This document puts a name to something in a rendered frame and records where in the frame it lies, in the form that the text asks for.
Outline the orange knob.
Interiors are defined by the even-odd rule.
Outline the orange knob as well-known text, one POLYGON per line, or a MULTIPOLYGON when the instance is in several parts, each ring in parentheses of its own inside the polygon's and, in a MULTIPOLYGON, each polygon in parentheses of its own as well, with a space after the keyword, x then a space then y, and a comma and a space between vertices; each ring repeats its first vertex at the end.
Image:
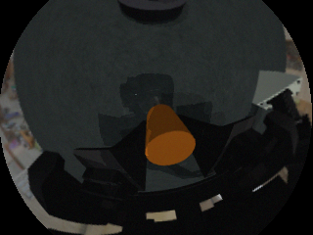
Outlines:
POLYGON ((195 150, 196 140, 171 107, 153 106, 146 115, 146 158, 154 165, 175 165, 195 150))

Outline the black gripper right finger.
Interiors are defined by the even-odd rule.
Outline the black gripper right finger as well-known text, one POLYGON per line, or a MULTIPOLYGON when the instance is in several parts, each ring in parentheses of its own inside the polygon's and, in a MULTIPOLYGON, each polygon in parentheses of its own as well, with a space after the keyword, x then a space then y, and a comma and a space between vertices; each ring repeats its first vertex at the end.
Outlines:
POLYGON ((208 124, 208 122, 197 120, 194 117, 177 116, 184 122, 196 140, 193 156, 195 156, 204 177, 209 177, 212 173, 215 173, 215 166, 218 165, 220 158, 230 146, 232 138, 236 134, 250 129, 254 125, 255 119, 255 117, 246 117, 223 126, 208 124))

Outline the black round pedestal with silver shaft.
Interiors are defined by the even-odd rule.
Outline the black round pedestal with silver shaft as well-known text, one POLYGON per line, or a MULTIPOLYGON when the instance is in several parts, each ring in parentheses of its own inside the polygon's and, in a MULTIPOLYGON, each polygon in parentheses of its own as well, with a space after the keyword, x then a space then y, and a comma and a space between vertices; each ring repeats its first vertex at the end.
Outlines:
POLYGON ((121 11, 134 20, 168 21, 183 12, 187 0, 118 0, 121 11))

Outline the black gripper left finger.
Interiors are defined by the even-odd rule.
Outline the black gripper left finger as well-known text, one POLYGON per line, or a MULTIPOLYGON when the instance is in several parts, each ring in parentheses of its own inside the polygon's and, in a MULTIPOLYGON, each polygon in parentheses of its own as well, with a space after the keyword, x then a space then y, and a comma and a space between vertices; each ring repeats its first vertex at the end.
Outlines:
POLYGON ((118 169, 138 191, 146 191, 146 121, 141 121, 112 148, 75 148, 76 160, 85 167, 118 169))

